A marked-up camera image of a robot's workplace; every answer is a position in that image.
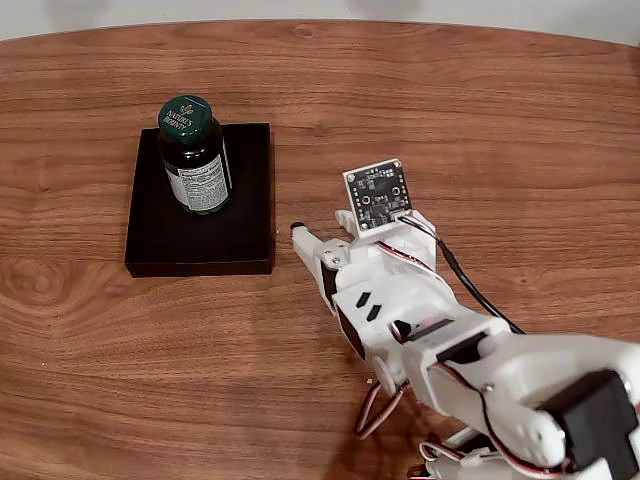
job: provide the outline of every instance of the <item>black coaster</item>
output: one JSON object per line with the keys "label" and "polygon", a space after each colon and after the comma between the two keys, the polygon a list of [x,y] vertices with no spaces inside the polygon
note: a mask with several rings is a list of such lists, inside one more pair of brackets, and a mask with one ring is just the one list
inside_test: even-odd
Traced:
{"label": "black coaster", "polygon": [[268,274],[273,268],[273,159],[269,124],[223,125],[233,189],[216,213],[185,212],[142,130],[124,263],[134,277]]}

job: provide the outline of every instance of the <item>circuit board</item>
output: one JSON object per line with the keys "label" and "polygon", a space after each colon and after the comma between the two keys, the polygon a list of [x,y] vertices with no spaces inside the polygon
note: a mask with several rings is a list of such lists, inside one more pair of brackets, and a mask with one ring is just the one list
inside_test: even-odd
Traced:
{"label": "circuit board", "polygon": [[391,223],[395,214],[412,208],[397,159],[345,172],[344,178],[360,231]]}

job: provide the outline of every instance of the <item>white wall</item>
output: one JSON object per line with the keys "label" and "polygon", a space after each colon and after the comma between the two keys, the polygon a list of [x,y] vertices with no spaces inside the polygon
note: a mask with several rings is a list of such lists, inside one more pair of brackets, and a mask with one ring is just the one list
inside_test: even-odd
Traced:
{"label": "white wall", "polygon": [[640,44],[640,0],[0,0],[0,39],[98,26],[233,18],[489,25]]}

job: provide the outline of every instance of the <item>wood grain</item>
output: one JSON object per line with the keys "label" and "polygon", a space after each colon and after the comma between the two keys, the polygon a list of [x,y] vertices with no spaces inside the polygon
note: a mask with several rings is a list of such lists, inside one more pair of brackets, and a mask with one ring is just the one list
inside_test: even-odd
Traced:
{"label": "wood grain", "polygon": [[[288,238],[297,219],[341,235],[339,173],[386,157],[526,330],[640,342],[637,49],[439,25],[129,27],[0,43],[0,92],[1,478],[403,478],[452,422],[407,400],[354,439],[369,373]],[[138,132],[181,92],[273,126],[272,276],[124,269]]]}

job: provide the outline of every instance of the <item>robotic arm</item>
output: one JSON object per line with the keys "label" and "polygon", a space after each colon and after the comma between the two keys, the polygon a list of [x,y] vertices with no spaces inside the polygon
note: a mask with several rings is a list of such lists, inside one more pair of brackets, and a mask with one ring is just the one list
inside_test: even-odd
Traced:
{"label": "robotic arm", "polygon": [[[412,478],[640,479],[640,346],[520,335],[460,305],[436,272],[441,241],[411,208],[400,162],[343,176],[352,211],[336,219],[353,242],[322,241],[298,222],[296,253],[390,405],[410,386],[469,426],[422,444],[425,469]],[[359,426],[366,436],[377,424]]]}

